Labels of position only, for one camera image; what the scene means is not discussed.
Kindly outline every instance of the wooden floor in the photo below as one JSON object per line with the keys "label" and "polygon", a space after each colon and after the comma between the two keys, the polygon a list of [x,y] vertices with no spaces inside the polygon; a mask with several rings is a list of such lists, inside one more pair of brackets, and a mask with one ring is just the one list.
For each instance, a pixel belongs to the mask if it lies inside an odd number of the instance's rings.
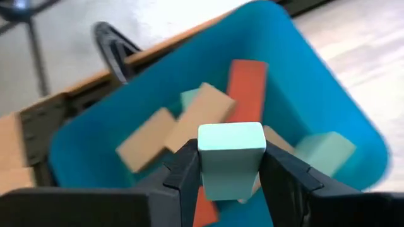
{"label": "wooden floor", "polygon": [[404,191],[404,1],[337,0],[295,22],[391,150],[371,190]]}
{"label": "wooden floor", "polygon": [[[36,18],[52,91],[104,67],[90,32],[96,21],[148,48],[245,2],[62,1]],[[404,191],[404,0],[335,0],[295,22],[390,146],[391,168],[371,190]],[[0,50],[3,115],[39,96],[24,27],[1,36]]]}

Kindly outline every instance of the wooden block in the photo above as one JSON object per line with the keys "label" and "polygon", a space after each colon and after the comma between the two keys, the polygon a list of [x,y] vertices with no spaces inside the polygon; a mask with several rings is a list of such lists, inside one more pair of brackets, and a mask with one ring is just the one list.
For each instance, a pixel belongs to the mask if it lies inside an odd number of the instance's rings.
{"label": "wooden block", "polygon": [[0,118],[0,172],[26,166],[22,138],[20,117],[17,113]]}
{"label": "wooden block", "polygon": [[138,172],[158,156],[174,126],[175,119],[171,113],[161,108],[131,134],[117,152],[133,172]]}
{"label": "wooden block", "polygon": [[207,83],[199,88],[194,101],[183,112],[170,132],[165,146],[177,152],[189,139],[196,138],[203,124],[223,122],[234,107],[234,100]]}
{"label": "wooden block", "polygon": [[323,174],[332,177],[356,150],[337,132],[306,136],[296,145],[295,155]]}
{"label": "wooden block", "polygon": [[265,149],[259,122],[201,125],[198,151],[206,198],[250,198]]}
{"label": "wooden block", "polygon": [[205,192],[201,186],[198,190],[193,227],[202,227],[218,221],[219,215],[216,205],[206,199]]}
{"label": "wooden block", "polygon": [[34,186],[31,168],[14,168],[0,172],[0,195],[14,189]]}
{"label": "wooden block", "polygon": [[234,60],[227,94],[237,102],[227,122],[260,122],[265,101],[265,62]]}
{"label": "wooden block", "polygon": [[[294,148],[286,142],[282,137],[280,137],[273,129],[271,129],[269,126],[264,125],[264,135],[265,139],[271,143],[273,143],[275,146],[278,146],[279,148],[289,152],[293,153]],[[257,175],[257,179],[255,180],[254,187],[252,188],[252,194],[254,195],[257,190],[261,187],[261,182],[259,179],[259,175]],[[240,203],[246,203],[246,200],[240,199]]]}
{"label": "wooden block", "polygon": [[196,95],[198,94],[199,89],[193,89],[189,91],[184,91],[181,93],[181,103],[182,109],[186,110],[188,106],[192,103]]}

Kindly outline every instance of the tan wooden block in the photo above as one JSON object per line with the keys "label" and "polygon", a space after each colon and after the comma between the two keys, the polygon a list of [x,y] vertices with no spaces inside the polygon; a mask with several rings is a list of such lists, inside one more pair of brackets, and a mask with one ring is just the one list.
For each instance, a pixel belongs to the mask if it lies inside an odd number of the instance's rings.
{"label": "tan wooden block", "polygon": [[175,118],[166,108],[161,108],[134,131],[117,148],[117,152],[133,172],[138,172],[160,154],[174,126]]}
{"label": "tan wooden block", "polygon": [[0,172],[0,195],[14,189],[34,187],[35,180],[31,168],[14,168]]}
{"label": "tan wooden block", "polygon": [[294,152],[295,148],[293,148],[288,142],[286,142],[282,137],[280,137],[273,129],[271,129],[267,125],[264,125],[264,135],[267,141],[273,143],[280,149],[283,149],[291,154]]}
{"label": "tan wooden block", "polygon": [[12,113],[0,118],[0,172],[26,166],[20,118]]}
{"label": "tan wooden block", "polygon": [[212,85],[203,83],[193,102],[183,112],[165,141],[176,153],[189,139],[197,138],[202,124],[221,123],[231,114],[235,101]]}
{"label": "tan wooden block", "polygon": [[[294,153],[294,147],[292,147],[288,142],[286,142],[281,136],[278,135],[271,127],[264,125],[264,135],[265,139],[271,143],[273,143],[275,146],[278,146],[280,149],[283,149],[291,154]],[[252,188],[252,194],[255,194],[257,190],[261,187],[261,182],[259,179],[259,175],[257,176],[257,179],[255,181],[254,187]],[[239,200],[240,203],[245,203],[247,201],[245,200]]]}

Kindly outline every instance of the mint green block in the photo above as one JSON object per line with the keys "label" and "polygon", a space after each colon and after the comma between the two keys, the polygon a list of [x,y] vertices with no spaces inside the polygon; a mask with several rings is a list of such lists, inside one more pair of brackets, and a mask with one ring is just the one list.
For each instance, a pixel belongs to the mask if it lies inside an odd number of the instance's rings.
{"label": "mint green block", "polygon": [[265,149],[259,122],[201,125],[198,150],[206,198],[249,199]]}
{"label": "mint green block", "polygon": [[295,148],[295,155],[323,174],[332,177],[356,150],[337,132],[307,136]]}
{"label": "mint green block", "polygon": [[181,103],[182,103],[182,109],[186,110],[191,104],[191,102],[194,100],[196,94],[198,94],[199,88],[189,90],[189,91],[184,91],[181,93]]}

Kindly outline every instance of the blue bin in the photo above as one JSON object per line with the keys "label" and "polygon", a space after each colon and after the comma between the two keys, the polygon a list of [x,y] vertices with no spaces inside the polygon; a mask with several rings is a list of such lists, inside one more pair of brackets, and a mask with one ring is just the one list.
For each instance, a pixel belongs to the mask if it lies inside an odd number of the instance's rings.
{"label": "blue bin", "polygon": [[[357,150],[335,178],[360,190],[380,179],[388,152],[379,133],[286,12],[271,1],[256,1],[193,37],[65,125],[54,136],[50,151],[50,164],[60,186],[134,186],[159,163],[141,175],[132,175],[116,147],[154,111],[179,100],[181,92],[202,82],[225,91],[233,59],[269,64],[263,124],[291,145],[309,134],[339,132]],[[247,204],[227,201],[219,202],[218,207],[220,222],[212,226],[271,223],[261,190]]]}

